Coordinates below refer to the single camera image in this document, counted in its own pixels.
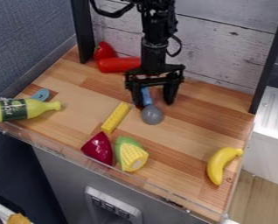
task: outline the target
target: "red toy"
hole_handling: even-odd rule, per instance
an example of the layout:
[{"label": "red toy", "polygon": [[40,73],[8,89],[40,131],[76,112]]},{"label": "red toy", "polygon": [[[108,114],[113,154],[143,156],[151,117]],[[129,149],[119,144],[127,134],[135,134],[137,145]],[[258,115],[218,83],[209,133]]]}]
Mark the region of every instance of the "red toy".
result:
[{"label": "red toy", "polygon": [[95,158],[106,165],[112,165],[111,143],[102,131],[86,142],[81,150],[91,158]]},{"label": "red toy", "polygon": [[97,62],[97,67],[103,73],[123,73],[140,65],[141,60],[137,57],[100,59]]},{"label": "red toy", "polygon": [[117,53],[113,47],[105,41],[101,41],[99,45],[95,48],[94,59],[102,60],[109,58],[117,58]]}]

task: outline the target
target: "wooden surface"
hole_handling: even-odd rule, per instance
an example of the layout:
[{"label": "wooden surface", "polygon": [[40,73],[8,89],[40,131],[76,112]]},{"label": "wooden surface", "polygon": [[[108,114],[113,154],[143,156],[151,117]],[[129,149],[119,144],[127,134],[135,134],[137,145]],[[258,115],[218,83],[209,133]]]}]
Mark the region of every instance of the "wooden surface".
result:
[{"label": "wooden surface", "polygon": [[[278,1],[206,1],[184,0],[177,3],[178,7],[184,6],[182,11],[188,11],[181,14],[188,16],[177,16],[179,23],[176,35],[183,41],[183,51],[169,61],[186,65],[185,75],[188,77],[252,93],[261,76],[274,33],[260,27],[249,29],[240,20],[244,18],[249,24],[259,23],[259,26],[270,26],[275,30],[278,24]],[[101,8],[115,11],[123,6],[121,1],[117,2],[102,1]],[[198,16],[192,14],[192,11],[198,13]],[[221,19],[214,19],[213,14]],[[233,18],[237,24],[232,24],[233,20],[229,18]],[[94,15],[93,21],[97,41],[105,39],[119,53],[140,54],[142,26],[140,13],[136,9],[116,19]],[[170,43],[172,51],[178,47],[174,41]]]},{"label": "wooden surface", "polygon": [[278,185],[242,171],[229,215],[241,224],[278,224]]},{"label": "wooden surface", "polygon": [[[52,90],[52,100],[61,100],[64,109],[15,124],[64,145],[56,151],[78,157],[83,166],[90,166],[92,162],[66,147],[80,151],[86,141],[101,131],[101,124],[120,101],[131,102],[123,79],[121,74],[100,73],[94,63],[81,65],[74,48],[18,96],[25,98],[40,88],[48,88]],[[161,88],[153,88],[151,94],[165,113],[164,121],[149,126],[133,107],[109,136],[112,143],[119,135],[133,137],[149,153],[148,163],[133,173],[143,180],[141,188],[218,220],[226,209],[240,159],[235,158],[225,168],[221,186],[215,186],[206,176],[206,162],[222,147],[244,147],[254,119],[247,113],[252,96],[190,81],[182,84],[176,102],[169,107],[163,103]],[[35,136],[32,141],[40,140]],[[132,182],[115,171],[104,172]]]}]

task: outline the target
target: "white wooden wall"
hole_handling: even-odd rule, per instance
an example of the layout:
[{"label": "white wooden wall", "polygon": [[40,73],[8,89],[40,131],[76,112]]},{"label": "white wooden wall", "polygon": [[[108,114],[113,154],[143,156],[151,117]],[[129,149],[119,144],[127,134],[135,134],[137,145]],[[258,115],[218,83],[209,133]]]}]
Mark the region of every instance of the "white wooden wall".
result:
[{"label": "white wooden wall", "polygon": [[[120,1],[100,0],[115,11]],[[185,75],[253,93],[278,25],[278,0],[177,0],[177,36],[183,51],[169,62],[186,65]],[[140,56],[142,25],[136,9],[112,19],[93,13],[95,37],[117,52]],[[177,47],[171,42],[170,49]]]}]

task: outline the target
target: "gray ball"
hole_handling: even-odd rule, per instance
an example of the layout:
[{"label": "gray ball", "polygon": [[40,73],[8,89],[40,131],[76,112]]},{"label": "gray ball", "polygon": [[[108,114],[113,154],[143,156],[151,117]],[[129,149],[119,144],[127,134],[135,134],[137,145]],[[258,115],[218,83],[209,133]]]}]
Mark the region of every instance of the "gray ball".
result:
[{"label": "gray ball", "polygon": [[163,112],[154,105],[149,105],[141,111],[141,118],[150,125],[156,125],[163,121]]}]

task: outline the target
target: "bottle label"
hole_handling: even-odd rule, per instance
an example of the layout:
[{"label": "bottle label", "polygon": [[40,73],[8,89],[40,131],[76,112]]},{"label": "bottle label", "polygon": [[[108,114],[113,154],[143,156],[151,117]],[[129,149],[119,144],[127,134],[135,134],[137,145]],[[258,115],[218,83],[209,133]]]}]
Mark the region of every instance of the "bottle label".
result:
[{"label": "bottle label", "polygon": [[24,99],[11,100],[0,98],[0,107],[2,112],[2,120],[4,122],[27,118],[27,106]]}]

